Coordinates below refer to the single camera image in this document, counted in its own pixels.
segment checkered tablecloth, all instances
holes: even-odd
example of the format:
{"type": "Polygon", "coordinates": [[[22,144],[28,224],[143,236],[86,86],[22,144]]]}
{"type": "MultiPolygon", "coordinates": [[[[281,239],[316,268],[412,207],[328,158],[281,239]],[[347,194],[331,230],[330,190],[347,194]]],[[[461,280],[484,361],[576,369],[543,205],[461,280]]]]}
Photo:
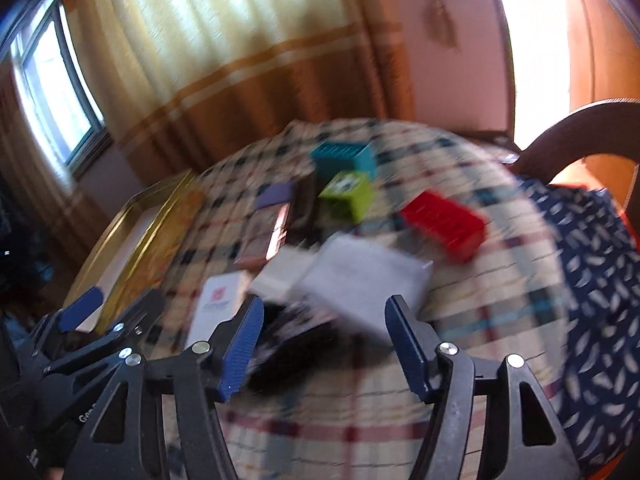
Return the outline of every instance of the checkered tablecloth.
{"type": "MultiPolygon", "coordinates": [[[[412,247],[435,262],[430,296],[418,317],[475,356],[523,355],[552,397],[572,297],[551,232],[517,181],[487,152],[443,130],[402,121],[293,122],[274,139],[205,172],[208,199],[165,277],[169,307],[147,355],[181,350],[204,281],[232,269],[255,197],[269,184],[310,171],[308,154],[325,139],[373,143],[376,195],[359,235],[402,230],[398,211],[425,189],[486,219],[488,238],[468,264],[448,262],[428,242],[412,247]]],[[[165,409],[172,474],[184,476],[171,406],[165,409]]],[[[409,391],[394,353],[366,338],[350,338],[305,383],[274,397],[242,390],[218,413],[241,478],[406,479],[430,408],[409,391]]],[[[462,478],[475,478],[483,413],[484,400],[477,398],[462,478]]]]}

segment red box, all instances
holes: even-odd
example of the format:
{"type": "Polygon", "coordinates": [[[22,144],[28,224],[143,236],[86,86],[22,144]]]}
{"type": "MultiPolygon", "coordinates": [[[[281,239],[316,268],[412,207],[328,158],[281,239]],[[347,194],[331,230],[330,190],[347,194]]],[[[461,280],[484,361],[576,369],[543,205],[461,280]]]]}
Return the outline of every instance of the red box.
{"type": "Polygon", "coordinates": [[[436,238],[459,262],[469,261],[486,238],[484,219],[431,191],[420,193],[400,214],[409,225],[436,238]]]}

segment gold tray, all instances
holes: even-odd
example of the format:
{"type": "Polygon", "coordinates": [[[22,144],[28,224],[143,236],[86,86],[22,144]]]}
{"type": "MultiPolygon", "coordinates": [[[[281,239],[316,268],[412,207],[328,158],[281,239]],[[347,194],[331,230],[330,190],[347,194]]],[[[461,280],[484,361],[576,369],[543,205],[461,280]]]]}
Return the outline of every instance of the gold tray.
{"type": "Polygon", "coordinates": [[[94,245],[66,296],[65,306],[97,285],[142,214],[159,206],[102,304],[94,330],[103,334],[144,290],[160,285],[204,198],[200,179],[193,171],[158,182],[131,198],[94,245]]]}

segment window sill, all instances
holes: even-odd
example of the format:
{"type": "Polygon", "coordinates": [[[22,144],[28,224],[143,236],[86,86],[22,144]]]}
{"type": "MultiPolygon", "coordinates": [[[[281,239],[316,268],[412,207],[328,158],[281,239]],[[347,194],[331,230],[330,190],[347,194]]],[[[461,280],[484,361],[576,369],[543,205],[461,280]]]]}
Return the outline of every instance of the window sill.
{"type": "Polygon", "coordinates": [[[109,131],[106,128],[89,136],[88,139],[76,149],[76,152],[67,164],[74,179],[80,179],[112,144],[113,139],[111,139],[109,131]]]}

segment chair backrest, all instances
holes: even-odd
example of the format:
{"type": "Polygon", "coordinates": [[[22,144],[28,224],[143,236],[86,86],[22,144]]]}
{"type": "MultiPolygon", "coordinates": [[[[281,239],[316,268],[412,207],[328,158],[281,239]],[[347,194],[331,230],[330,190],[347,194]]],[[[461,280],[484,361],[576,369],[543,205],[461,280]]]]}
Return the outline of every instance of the chair backrest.
{"type": "MultiPolygon", "coordinates": [[[[576,160],[601,153],[624,156],[640,164],[640,101],[612,99],[577,109],[542,133],[511,169],[548,184],[576,160]]],[[[640,232],[638,187],[634,181],[624,205],[636,232],[640,232]]]]}

